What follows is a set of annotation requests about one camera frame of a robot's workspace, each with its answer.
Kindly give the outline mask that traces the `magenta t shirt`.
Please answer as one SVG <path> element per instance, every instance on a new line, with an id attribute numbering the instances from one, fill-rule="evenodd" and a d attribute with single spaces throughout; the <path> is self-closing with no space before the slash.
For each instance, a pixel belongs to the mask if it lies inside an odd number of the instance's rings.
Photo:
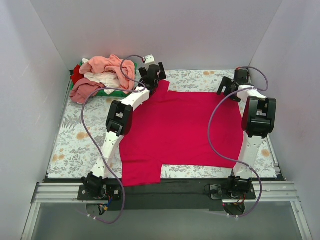
<path id="1" fill-rule="evenodd" d="M 244 133 L 239 104 L 213 92 L 176 92 L 162 80 L 133 112 L 120 143 L 122 183 L 157 184 L 163 165 L 233 168 Z"/>

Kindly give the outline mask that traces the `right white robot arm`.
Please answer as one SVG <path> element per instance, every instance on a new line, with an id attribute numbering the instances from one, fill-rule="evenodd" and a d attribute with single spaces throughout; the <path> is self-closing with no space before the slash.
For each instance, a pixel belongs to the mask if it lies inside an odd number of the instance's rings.
<path id="1" fill-rule="evenodd" d="M 228 177 L 225 191 L 232 199 L 244 200 L 246 195 L 253 192 L 252 178 L 255 173 L 251 170 L 256 161 L 259 148 L 265 138 L 275 127 L 277 100 L 266 97 L 249 83 L 248 66 L 241 66 L 234 71 L 234 77 L 223 77 L 217 94 L 224 94 L 235 102 L 244 102 L 241 128 L 244 133 L 242 147 Z"/>

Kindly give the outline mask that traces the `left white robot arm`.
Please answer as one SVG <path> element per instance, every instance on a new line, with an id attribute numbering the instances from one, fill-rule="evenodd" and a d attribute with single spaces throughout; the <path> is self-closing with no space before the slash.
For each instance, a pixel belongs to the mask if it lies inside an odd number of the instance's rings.
<path id="1" fill-rule="evenodd" d="M 112 192 L 106 186 L 108 174 L 116 176 L 110 168 L 110 161 L 115 156 L 116 149 L 124 136 L 132 127 L 133 113 L 156 92 L 159 82 L 167 78 L 162 62 L 144 61 L 144 67 L 139 68 L 140 81 L 134 80 L 137 87 L 128 90 L 124 99 L 114 100 L 106 119 L 106 134 L 102 148 L 95 142 L 99 157 L 86 177 L 81 181 L 84 187 L 82 193 L 88 194 L 94 200 L 106 200 L 113 197 Z"/>

